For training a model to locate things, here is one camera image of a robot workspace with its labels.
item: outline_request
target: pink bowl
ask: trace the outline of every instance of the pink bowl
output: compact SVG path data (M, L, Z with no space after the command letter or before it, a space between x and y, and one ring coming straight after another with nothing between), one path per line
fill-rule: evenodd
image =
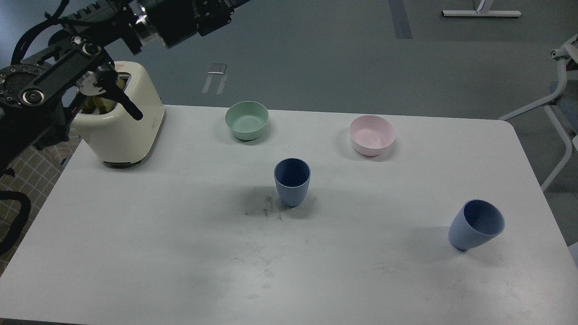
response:
M395 139L394 126L375 115L363 115L349 126L353 149L365 156L382 154Z

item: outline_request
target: office chair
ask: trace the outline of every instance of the office chair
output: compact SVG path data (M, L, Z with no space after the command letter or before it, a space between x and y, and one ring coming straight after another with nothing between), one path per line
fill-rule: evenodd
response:
M550 183L556 178L558 173L570 161L572 156L572 146L578 150L578 136L570 139L568 132L562 126L558 116L552 110L552 105L558 106L560 112L566 117L573 128L573 131L578 132L578 80L568 80L567 72L571 70L578 70L578 34L567 40L559 49L550 52L550 57L556 61L558 81L550 85L550 95L541 98L533 103L530 103L522 108L510 112L502 117L500 120L508 120L514 116L523 114L531 109L544 106L544 111L548 118L554 125L558 135L562 139L566 152L564 156L556 165L552 173L542 183L542 191L545 191Z

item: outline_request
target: green bowl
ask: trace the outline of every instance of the green bowl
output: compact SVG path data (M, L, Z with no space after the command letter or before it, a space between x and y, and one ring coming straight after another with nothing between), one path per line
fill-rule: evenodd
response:
M263 135L268 120L267 108L251 101L234 104L225 115L225 122L234 136L246 141Z

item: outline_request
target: blue cup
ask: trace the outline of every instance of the blue cup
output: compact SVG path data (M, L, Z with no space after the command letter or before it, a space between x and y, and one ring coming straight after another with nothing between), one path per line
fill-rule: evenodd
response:
M455 248L468 250L496 237L504 230L504 217L482 200L466 202L451 223L448 238Z
M287 158L275 166L275 185L281 202L298 206L305 199L309 188L311 169L301 159Z

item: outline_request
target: bowl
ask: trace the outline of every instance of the bowl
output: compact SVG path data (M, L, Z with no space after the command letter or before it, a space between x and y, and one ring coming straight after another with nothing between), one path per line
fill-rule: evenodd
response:
M255 140L263 135L268 120L267 108L252 101L234 104L225 115L225 122L233 135L245 141Z
M395 130L386 119L375 115L363 115L349 125L351 145L364 156L377 156L393 143Z

